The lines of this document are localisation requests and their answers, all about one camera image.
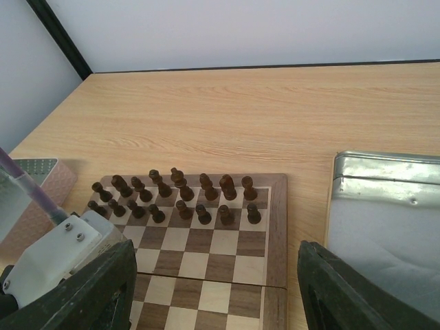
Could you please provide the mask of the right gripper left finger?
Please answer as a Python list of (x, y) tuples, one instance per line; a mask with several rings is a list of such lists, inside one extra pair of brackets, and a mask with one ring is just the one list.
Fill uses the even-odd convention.
[(115, 244), (28, 306), (2, 329), (130, 329), (137, 276), (133, 242)]

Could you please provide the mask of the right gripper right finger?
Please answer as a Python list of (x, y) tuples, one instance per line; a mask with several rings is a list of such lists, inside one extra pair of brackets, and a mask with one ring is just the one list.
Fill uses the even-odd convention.
[(297, 276), (310, 329), (439, 328), (317, 242), (300, 242)]

